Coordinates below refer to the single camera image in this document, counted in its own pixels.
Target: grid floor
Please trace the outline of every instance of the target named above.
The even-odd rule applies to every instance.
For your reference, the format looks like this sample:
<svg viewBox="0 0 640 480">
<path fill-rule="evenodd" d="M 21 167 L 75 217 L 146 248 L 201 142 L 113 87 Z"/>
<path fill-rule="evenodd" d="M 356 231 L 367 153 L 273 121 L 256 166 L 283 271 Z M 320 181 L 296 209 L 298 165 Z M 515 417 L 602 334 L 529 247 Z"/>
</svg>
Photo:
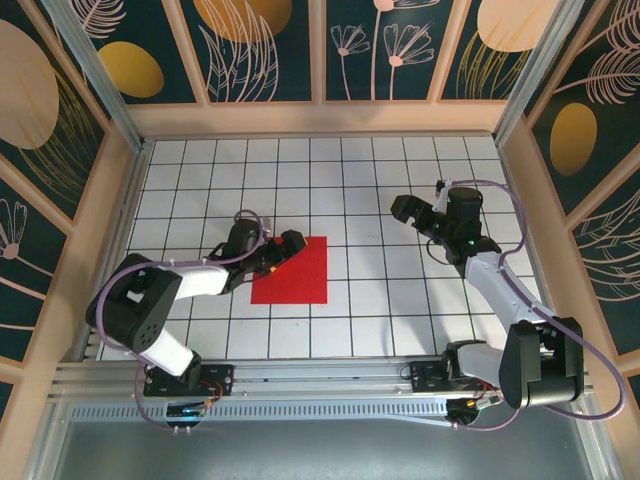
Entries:
<svg viewBox="0 0 640 480">
<path fill-rule="evenodd" d="M 440 178 L 505 182 L 490 137 L 157 142 L 128 252 L 200 258 L 226 240 L 240 208 L 273 218 L 276 234 L 327 237 L 326 305 L 251 305 L 251 284 L 175 302 L 167 328 L 205 359 L 429 355 L 471 338 L 503 345 L 482 296 L 390 215 L 396 195 L 433 202 Z M 517 243 L 510 199 L 480 190 L 485 233 Z M 440 247 L 432 252 L 443 259 Z M 510 264 L 537 294 L 527 254 Z M 103 360 L 128 358 L 102 350 Z"/>
</svg>

